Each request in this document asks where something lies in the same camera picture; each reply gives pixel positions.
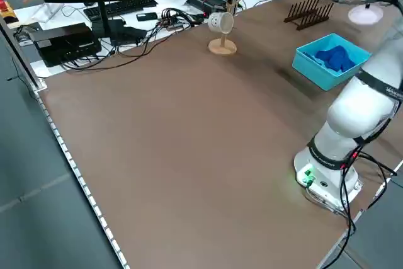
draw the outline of blue plastic container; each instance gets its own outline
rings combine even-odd
[[[332,69],[328,69],[326,66],[321,66],[315,60],[312,60],[304,54],[308,53],[315,58],[318,51],[330,50],[338,45],[344,47],[348,53],[348,57],[357,64],[346,72],[335,72]],[[370,56],[371,53],[357,47],[350,41],[347,41],[337,34],[330,34],[303,47],[297,48],[292,66],[321,89],[328,91],[343,81],[353,77]]]

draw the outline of white mug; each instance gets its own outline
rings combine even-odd
[[[234,17],[229,12],[212,13],[208,18],[208,27],[211,31],[229,34],[234,27]]]

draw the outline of table surface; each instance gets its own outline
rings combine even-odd
[[[216,36],[202,25],[125,67],[47,80],[41,98],[130,267],[314,268],[344,232],[343,218],[304,198],[292,165],[341,88],[321,91],[292,60],[332,32],[372,51],[396,14],[385,8],[362,27],[335,6],[329,21],[296,31],[283,19],[297,1],[239,14],[230,57],[208,51]],[[401,128],[397,117],[367,151],[396,166]],[[354,213],[380,184],[365,163],[356,169]]]
[[[193,13],[193,14],[198,14],[201,13],[198,9],[189,6],[186,4],[186,0],[156,0],[158,2],[158,5],[155,8],[145,8],[142,12],[148,13],[148,12],[156,12],[160,17],[161,17],[161,12],[163,9],[166,8],[177,8],[181,9],[183,11],[186,11],[188,13]],[[260,4],[263,4],[265,1],[264,0],[244,0],[244,2],[241,2],[242,5],[244,3],[246,4],[246,8],[251,8],[253,7],[256,3],[262,1]],[[26,23],[31,23],[32,21],[36,21],[37,19],[42,20],[43,19],[43,10],[38,11],[38,9],[41,8],[41,6],[32,6],[30,8],[24,8],[24,9],[17,9],[15,11],[18,19],[22,22],[22,24]],[[84,11],[84,4],[83,3],[76,3],[76,4],[66,4],[66,7],[62,8],[63,12],[59,11],[52,19],[50,19],[46,23],[40,23],[42,28],[44,30],[49,30],[52,28],[59,28],[62,26],[67,26],[67,25],[73,25],[76,23],[82,23],[84,22],[88,27],[91,27],[91,23],[89,20],[86,18],[86,16],[83,14]],[[138,22],[136,15],[139,12],[134,12],[130,14],[125,14],[123,15],[123,19],[126,21],[127,26],[132,26],[134,28],[140,28],[144,30],[151,30],[153,27],[156,25],[156,21],[143,21],[143,22]],[[171,33],[162,30],[159,32],[157,35],[157,38],[163,38]],[[101,44],[104,46],[102,51],[98,53],[98,55],[106,55],[108,53],[108,49],[111,49],[111,45],[109,44],[109,39],[106,38],[104,39],[104,42],[101,41]],[[126,49],[130,49],[132,47],[135,47],[135,45],[129,45]],[[87,61],[85,60],[78,60],[77,63],[79,65],[86,64]],[[31,63],[33,70],[39,77],[49,77],[54,74],[58,74],[60,72],[64,72],[65,68],[61,66],[55,66],[55,67],[47,67],[42,60],[32,62]]]

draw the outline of black electronic box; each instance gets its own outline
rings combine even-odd
[[[101,44],[85,23],[30,33],[47,67],[57,66],[101,51]]]

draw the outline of blue cloth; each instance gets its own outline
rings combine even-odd
[[[320,50],[316,53],[315,57],[323,60],[328,69],[336,72],[346,72],[356,65],[348,57],[346,49],[340,45],[331,50]]]

